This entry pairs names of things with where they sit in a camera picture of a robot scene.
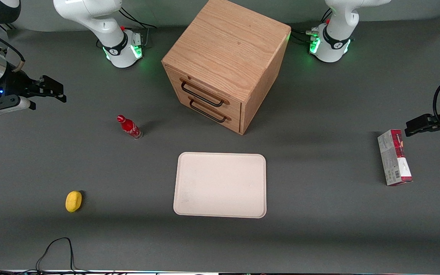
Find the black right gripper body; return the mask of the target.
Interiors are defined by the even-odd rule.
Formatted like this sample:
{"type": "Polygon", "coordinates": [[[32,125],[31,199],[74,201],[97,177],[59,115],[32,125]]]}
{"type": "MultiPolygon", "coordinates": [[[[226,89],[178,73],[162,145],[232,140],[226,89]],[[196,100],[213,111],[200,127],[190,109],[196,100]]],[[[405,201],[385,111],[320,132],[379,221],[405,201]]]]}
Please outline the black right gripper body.
{"type": "Polygon", "coordinates": [[[24,95],[32,80],[21,71],[5,72],[0,78],[0,109],[34,108],[34,102],[24,95]]]}

